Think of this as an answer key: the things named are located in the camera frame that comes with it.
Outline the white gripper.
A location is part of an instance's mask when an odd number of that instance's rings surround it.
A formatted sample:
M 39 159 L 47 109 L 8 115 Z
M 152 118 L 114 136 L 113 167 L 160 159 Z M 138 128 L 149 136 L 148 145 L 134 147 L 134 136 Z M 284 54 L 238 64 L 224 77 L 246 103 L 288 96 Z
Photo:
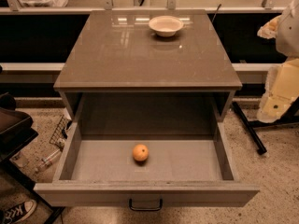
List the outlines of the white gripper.
M 262 26 L 257 36 L 271 39 L 277 36 L 279 16 Z M 265 93 L 257 112 L 257 119 L 273 123 L 280 119 L 299 97 L 299 59 L 288 59 L 272 66 L 267 74 Z

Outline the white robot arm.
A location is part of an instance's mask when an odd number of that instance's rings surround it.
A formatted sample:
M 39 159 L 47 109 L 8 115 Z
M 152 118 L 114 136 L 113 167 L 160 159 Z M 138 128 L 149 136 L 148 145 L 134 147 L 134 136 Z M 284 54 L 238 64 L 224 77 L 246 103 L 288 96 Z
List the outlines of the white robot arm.
M 272 123 L 280 119 L 299 97 L 299 0 L 292 0 L 264 26 L 257 35 L 276 39 L 276 50 L 287 57 L 279 65 L 273 65 L 266 77 L 257 119 Z

